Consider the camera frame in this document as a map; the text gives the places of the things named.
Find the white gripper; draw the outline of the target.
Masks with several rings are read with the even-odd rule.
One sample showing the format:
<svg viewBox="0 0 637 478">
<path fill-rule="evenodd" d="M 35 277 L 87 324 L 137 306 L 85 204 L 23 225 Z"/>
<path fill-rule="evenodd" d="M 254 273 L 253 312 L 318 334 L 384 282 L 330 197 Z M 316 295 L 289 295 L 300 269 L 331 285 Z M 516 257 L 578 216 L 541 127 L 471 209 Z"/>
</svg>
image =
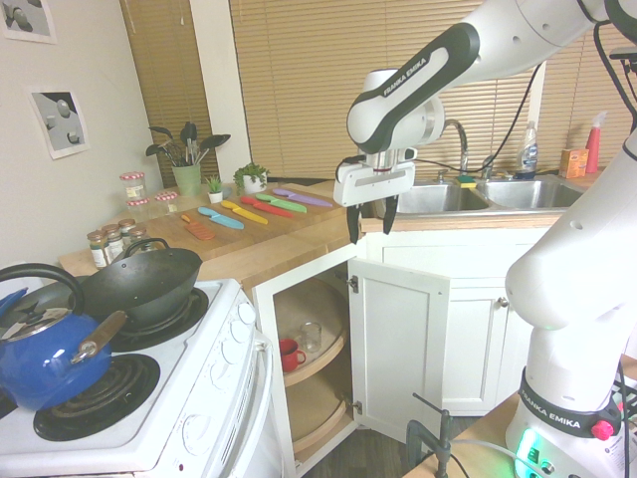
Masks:
<svg viewBox="0 0 637 478">
<path fill-rule="evenodd" d="M 383 233 L 391 232 L 398 206 L 399 194 L 414 184 L 415 165 L 408 161 L 396 164 L 389 172 L 376 172 L 364 163 L 348 164 L 337 168 L 333 199 L 346 209 L 349 241 L 359 238 L 359 217 L 363 203 L 383 199 Z"/>
</svg>

